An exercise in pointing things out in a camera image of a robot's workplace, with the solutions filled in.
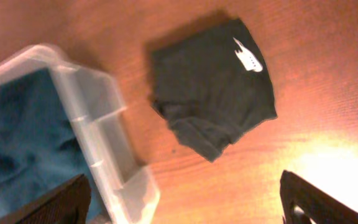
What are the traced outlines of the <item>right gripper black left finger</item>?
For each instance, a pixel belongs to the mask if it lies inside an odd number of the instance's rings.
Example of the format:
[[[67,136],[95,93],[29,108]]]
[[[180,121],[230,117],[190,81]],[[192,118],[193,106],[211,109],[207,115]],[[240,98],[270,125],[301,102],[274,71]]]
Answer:
[[[91,203],[91,187],[80,174],[0,218],[0,224],[85,224]]]

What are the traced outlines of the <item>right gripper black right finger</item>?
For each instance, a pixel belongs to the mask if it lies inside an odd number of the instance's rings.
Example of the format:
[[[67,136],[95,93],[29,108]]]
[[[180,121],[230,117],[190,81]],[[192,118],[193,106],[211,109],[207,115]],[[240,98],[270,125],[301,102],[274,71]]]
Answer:
[[[285,224],[358,224],[357,212],[287,170],[280,178],[280,198]]]

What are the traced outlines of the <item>navy blue shirt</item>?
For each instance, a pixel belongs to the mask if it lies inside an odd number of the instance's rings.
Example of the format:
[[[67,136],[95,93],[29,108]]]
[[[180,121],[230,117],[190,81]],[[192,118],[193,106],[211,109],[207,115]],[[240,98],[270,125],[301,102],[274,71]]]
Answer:
[[[0,218],[78,174],[92,189],[92,220],[104,206],[49,69],[0,85]]]

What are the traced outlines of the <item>black shirt white logo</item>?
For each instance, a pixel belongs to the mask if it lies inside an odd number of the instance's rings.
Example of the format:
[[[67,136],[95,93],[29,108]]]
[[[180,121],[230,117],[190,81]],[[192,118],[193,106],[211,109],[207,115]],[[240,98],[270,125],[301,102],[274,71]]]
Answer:
[[[152,68],[156,112],[207,161],[277,117],[267,64],[241,19],[153,51]]]

